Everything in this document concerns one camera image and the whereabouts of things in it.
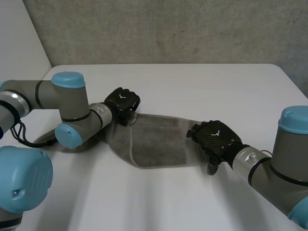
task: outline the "gray wall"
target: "gray wall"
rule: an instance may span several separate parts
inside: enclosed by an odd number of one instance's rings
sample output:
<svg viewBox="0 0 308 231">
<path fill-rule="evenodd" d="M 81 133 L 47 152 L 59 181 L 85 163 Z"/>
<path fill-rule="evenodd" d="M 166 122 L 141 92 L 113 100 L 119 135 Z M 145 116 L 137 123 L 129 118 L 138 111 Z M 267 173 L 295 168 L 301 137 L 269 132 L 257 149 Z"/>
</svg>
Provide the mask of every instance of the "gray wall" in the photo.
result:
<svg viewBox="0 0 308 231">
<path fill-rule="evenodd" d="M 24 0 L 53 66 L 270 63 L 308 95 L 307 0 Z"/>
</svg>

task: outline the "wire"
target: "wire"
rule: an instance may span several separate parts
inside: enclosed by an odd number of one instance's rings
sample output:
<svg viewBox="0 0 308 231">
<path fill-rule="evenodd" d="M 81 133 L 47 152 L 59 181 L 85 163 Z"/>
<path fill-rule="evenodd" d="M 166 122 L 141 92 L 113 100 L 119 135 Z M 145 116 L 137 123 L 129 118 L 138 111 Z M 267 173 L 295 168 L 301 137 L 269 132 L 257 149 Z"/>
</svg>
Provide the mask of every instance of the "wire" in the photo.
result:
<svg viewBox="0 0 308 231">
<path fill-rule="evenodd" d="M 11 134 L 12 136 L 21 144 L 31 147 L 31 148 L 41 148 L 41 147 L 45 147 L 45 146 L 52 146 L 53 144 L 55 144 L 57 141 L 57 139 L 52 139 L 52 140 L 48 140 L 46 142 L 43 143 L 31 143 L 26 139 L 26 126 L 23 122 L 19 121 L 18 124 L 20 125 L 18 132 L 16 131 L 15 127 L 12 127 L 11 130 Z"/>
<path fill-rule="evenodd" d="M 266 153 L 269 153 L 270 155 L 273 155 L 270 151 L 268 150 L 261 150 L 261 152 L 266 152 Z"/>
</svg>

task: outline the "white wall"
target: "white wall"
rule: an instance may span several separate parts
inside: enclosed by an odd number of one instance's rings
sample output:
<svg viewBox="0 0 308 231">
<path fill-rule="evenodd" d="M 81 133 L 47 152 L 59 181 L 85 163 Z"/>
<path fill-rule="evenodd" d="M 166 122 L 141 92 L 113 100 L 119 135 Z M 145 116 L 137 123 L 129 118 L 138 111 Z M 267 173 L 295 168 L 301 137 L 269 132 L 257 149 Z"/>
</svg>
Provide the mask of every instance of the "white wall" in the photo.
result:
<svg viewBox="0 0 308 231">
<path fill-rule="evenodd" d="M 0 0 L 0 82 L 43 79 L 50 69 L 22 0 Z"/>
</svg>

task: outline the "gray robot arm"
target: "gray robot arm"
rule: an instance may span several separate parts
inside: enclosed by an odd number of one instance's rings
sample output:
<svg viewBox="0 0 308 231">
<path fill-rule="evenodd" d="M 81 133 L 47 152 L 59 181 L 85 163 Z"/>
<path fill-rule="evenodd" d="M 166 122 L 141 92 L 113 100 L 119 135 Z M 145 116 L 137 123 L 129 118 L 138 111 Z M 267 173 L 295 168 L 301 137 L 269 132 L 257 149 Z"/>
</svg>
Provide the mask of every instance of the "gray robot arm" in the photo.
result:
<svg viewBox="0 0 308 231">
<path fill-rule="evenodd" d="M 125 125 L 126 112 L 139 103 L 135 93 L 118 88 L 89 108 L 85 82 L 77 72 L 57 73 L 51 81 L 9 80 L 0 83 L 0 139 L 33 109 L 59 109 L 62 123 L 55 129 L 56 139 L 74 149 L 114 118 Z M 0 230 L 15 230 L 23 212 L 46 197 L 52 164 L 41 150 L 5 146 L 0 148 L 0 175 Z"/>
<path fill-rule="evenodd" d="M 242 144 L 220 121 L 203 122 L 188 131 L 209 155 L 208 174 L 222 161 L 290 220 L 308 229 L 308 106 L 284 109 L 272 156 Z"/>
<path fill-rule="evenodd" d="M 290 220 L 308 229 L 308 106 L 284 109 L 272 157 L 246 147 L 232 168 Z"/>
<path fill-rule="evenodd" d="M 51 81 L 10 80 L 0 88 L 0 138 L 33 109 L 59 109 L 62 123 L 55 136 L 74 149 L 139 103 L 135 93 L 119 88 L 89 108 L 85 82 L 77 72 L 55 74 Z"/>
</svg>

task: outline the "concrete wall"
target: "concrete wall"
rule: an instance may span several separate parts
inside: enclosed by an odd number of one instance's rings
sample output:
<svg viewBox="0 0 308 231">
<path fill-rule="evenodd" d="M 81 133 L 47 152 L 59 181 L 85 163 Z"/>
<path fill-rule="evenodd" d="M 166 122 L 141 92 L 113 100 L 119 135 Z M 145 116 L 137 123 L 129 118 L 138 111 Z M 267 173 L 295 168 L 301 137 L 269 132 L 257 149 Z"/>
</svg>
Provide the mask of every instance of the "concrete wall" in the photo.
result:
<svg viewBox="0 0 308 231">
<path fill-rule="evenodd" d="M 53 66 L 276 64 L 308 95 L 307 0 L 24 0 Z"/>
<path fill-rule="evenodd" d="M 51 65 L 22 0 L 0 0 L 0 82 L 43 79 Z"/>
</svg>

